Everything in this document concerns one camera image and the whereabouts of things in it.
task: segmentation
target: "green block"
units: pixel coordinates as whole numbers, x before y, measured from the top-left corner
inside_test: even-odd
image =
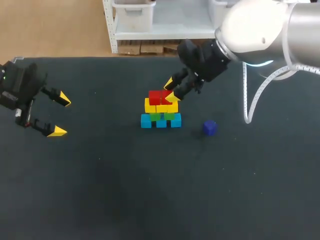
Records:
[[[161,120],[161,113],[150,113],[151,122],[156,122]]]
[[[164,120],[166,120],[166,121],[175,120],[175,114],[174,113],[165,113],[164,114]]]

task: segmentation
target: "cyan block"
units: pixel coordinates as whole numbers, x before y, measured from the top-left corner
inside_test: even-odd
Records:
[[[167,121],[166,120],[156,121],[156,127],[158,129],[166,128],[167,127]]]
[[[171,120],[171,128],[181,128],[182,121],[181,121],[181,114],[175,113],[174,120]]]
[[[141,114],[141,128],[142,129],[151,129],[152,123],[149,114]]]

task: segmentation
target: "block stack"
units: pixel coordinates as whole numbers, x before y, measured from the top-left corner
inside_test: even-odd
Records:
[[[141,128],[181,128],[181,114],[178,113],[178,102],[168,102],[166,97],[172,91],[149,91],[144,99],[144,114],[141,114]]]

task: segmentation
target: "toy block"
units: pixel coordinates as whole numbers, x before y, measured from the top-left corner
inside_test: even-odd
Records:
[[[172,102],[166,100],[166,97],[171,93],[172,91],[170,90],[162,90],[161,105],[172,105]]]
[[[175,114],[174,113],[164,113],[164,120],[175,120]]]
[[[168,111],[169,105],[157,105],[156,112],[157,113],[166,113]]]
[[[161,113],[150,113],[151,122],[156,122],[161,120]]]
[[[150,106],[149,98],[144,99],[144,111],[146,114],[153,114],[157,112],[156,106]]]
[[[216,134],[218,125],[214,121],[206,121],[203,124],[203,132],[208,136],[213,136]]]
[[[151,129],[152,123],[149,114],[141,114],[141,128],[142,129]]]
[[[171,128],[181,128],[182,121],[181,121],[181,114],[175,113],[174,120],[171,120]]]
[[[156,121],[156,127],[158,129],[164,129],[167,127],[167,121],[164,119],[161,119],[160,121]]]
[[[161,91],[149,91],[150,106],[161,105]]]
[[[167,113],[171,114],[171,113],[177,113],[178,111],[178,102],[175,101],[172,103],[172,105],[167,105]]]

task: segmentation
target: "wooden floor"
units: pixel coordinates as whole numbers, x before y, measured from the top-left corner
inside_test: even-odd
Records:
[[[102,0],[0,0],[0,64],[112,56]]]

